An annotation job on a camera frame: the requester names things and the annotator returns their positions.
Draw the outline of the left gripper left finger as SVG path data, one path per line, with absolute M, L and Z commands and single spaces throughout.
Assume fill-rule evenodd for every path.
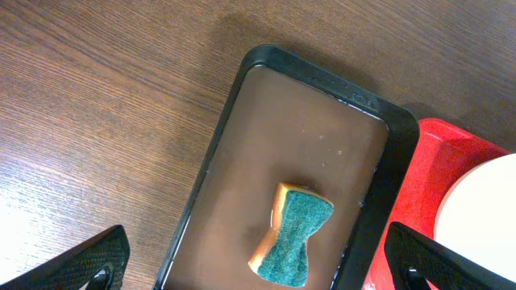
M 2 289 L 120 289 L 130 258 L 121 225 L 112 226 L 46 263 L 4 283 Z

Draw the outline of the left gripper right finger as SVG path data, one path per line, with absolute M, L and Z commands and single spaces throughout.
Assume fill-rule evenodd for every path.
M 397 290 L 515 290 L 515 283 L 400 223 L 389 225 L 385 257 Z

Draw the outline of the white plate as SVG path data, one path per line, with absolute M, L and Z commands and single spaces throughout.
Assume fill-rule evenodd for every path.
M 515 155 L 482 163 L 447 191 L 435 218 L 434 240 L 515 281 Z

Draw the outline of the green and yellow sponge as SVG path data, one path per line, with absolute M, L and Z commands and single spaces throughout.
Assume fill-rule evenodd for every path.
M 248 261 L 261 279 L 302 288 L 309 275 L 307 243 L 334 213 L 327 198 L 296 184 L 277 185 L 270 226 Z

